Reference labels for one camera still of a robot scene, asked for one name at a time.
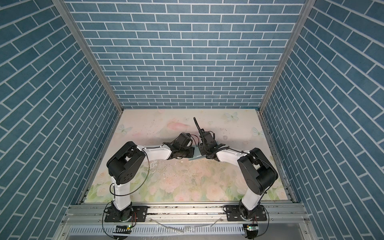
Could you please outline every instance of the table surface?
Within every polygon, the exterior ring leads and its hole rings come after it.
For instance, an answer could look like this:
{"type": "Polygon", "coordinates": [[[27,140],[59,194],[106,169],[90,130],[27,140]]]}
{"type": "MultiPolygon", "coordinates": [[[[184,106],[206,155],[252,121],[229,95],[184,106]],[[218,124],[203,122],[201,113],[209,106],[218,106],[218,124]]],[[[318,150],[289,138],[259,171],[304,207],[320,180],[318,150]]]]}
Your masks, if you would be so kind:
{"type": "MultiPolygon", "coordinates": [[[[124,110],[117,129],[102,159],[101,165],[85,202],[110,202],[112,183],[107,161],[126,142],[154,146],[171,142],[180,133],[199,135],[194,124],[213,131],[218,143],[231,148],[251,150],[260,148],[275,167],[257,112],[254,109],[132,109],[124,110]]],[[[131,190],[145,179],[148,162],[143,161],[131,180],[131,190]]],[[[131,195],[133,202],[237,201],[247,185],[239,168],[213,159],[155,160],[144,185],[131,195]]],[[[280,178],[275,181],[263,200],[287,200],[280,178]]]]}

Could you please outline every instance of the enclosure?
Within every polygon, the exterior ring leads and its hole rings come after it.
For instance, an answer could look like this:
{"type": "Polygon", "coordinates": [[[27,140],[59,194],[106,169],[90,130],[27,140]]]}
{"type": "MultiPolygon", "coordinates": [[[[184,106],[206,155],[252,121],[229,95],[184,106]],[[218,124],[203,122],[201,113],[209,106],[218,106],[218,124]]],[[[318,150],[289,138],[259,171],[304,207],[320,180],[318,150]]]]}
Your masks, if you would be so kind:
{"type": "MultiPolygon", "coordinates": [[[[0,239],[103,239],[108,159],[193,117],[278,170],[260,239],[384,239],[383,39],[382,0],[0,0],[0,239]]],[[[245,194],[227,163],[150,166],[132,237],[245,194]]]]}

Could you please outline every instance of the brick pattern wall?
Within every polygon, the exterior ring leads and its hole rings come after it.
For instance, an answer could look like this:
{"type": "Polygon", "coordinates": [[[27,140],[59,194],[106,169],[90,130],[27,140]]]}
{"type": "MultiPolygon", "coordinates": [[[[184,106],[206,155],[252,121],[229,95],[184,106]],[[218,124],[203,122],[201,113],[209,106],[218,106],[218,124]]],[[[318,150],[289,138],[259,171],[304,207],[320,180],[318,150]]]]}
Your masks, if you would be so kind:
{"type": "Polygon", "coordinates": [[[125,108],[256,108],[304,0],[66,1],[125,108]]]}
{"type": "Polygon", "coordinates": [[[319,239],[384,239],[383,13],[317,0],[265,110],[319,239]]]}
{"type": "Polygon", "coordinates": [[[0,1],[0,239],[51,239],[117,118],[50,0],[0,1]]]}

